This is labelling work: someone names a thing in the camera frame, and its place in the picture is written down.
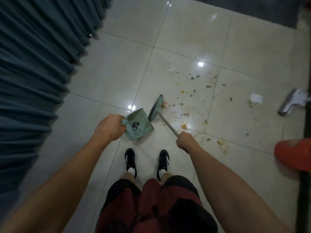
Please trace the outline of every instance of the dustpan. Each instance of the dustpan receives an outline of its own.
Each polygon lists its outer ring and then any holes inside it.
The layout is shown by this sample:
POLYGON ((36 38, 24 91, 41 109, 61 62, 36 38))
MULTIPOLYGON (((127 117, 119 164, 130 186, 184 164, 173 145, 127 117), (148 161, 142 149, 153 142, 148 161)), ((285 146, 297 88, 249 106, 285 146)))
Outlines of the dustpan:
POLYGON ((122 125, 126 125, 125 134, 130 140, 136 140, 154 130, 143 108, 125 116, 122 125))

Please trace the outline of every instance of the tile floor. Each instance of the tile floor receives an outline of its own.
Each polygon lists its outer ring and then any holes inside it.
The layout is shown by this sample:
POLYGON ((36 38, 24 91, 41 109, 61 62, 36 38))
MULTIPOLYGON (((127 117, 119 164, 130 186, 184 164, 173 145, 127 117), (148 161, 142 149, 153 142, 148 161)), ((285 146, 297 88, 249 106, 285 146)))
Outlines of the tile floor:
MULTIPOLYGON (((169 108, 164 117, 178 131, 186 121, 200 145, 246 180, 293 230, 297 173, 274 159, 273 147, 279 140, 303 136, 303 109, 287 117, 276 111, 292 88, 307 87, 306 16, 300 16, 294 30, 194 0, 115 0, 99 40, 91 39, 89 54, 72 77, 71 93, 21 186, 22 196, 70 159, 107 114, 126 115, 131 107, 149 113, 163 94, 170 106, 189 113, 178 118, 169 108), (170 63, 174 72, 168 71, 170 63), (248 107, 251 93, 263 96, 260 106, 248 107), (216 143, 219 138, 229 145, 227 155, 216 143)), ((193 181, 212 213, 189 156, 177 148, 162 121, 153 126, 154 132, 139 141, 123 136, 107 147, 65 232, 94 232, 109 187, 125 171, 123 154, 129 147, 137 154, 140 186, 155 177, 158 153, 167 149, 169 170, 193 181)))

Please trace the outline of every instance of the white sock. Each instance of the white sock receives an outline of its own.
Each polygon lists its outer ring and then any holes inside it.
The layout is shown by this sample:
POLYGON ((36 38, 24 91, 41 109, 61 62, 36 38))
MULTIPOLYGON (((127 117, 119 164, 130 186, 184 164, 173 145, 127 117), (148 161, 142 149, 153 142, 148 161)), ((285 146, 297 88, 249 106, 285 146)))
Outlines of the white sock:
POLYGON ((162 177, 162 175, 163 175, 164 173, 166 173, 165 169, 159 170, 160 179, 161 179, 161 177, 162 177))
POLYGON ((135 169, 134 168, 130 167, 127 172, 132 173, 133 176, 135 176, 135 169))

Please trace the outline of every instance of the hand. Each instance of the hand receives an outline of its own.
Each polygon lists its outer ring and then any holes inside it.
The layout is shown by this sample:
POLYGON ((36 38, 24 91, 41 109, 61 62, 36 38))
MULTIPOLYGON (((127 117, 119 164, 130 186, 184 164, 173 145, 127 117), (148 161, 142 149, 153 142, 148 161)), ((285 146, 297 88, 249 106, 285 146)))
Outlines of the hand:
POLYGON ((179 134, 176 140, 178 148, 183 149, 185 152, 189 153, 189 150, 195 147, 200 147, 197 141, 193 138, 190 133, 182 132, 179 134))
POLYGON ((99 122, 95 129, 95 134, 108 135, 111 141, 119 139, 126 131, 126 125, 122 125, 124 116, 119 114, 109 114, 99 122))

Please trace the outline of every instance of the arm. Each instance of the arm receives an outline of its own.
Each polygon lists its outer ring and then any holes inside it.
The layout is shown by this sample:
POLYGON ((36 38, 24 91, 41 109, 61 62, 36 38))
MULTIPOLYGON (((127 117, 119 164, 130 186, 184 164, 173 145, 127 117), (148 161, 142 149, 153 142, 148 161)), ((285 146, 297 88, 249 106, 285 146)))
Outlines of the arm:
POLYGON ((108 115, 88 143, 27 200, 0 233, 62 232, 75 212, 103 150, 121 137, 121 115, 108 115))
POLYGON ((191 134, 182 132, 176 143, 190 155, 204 195, 225 232, 289 232, 259 195, 205 152, 191 134))

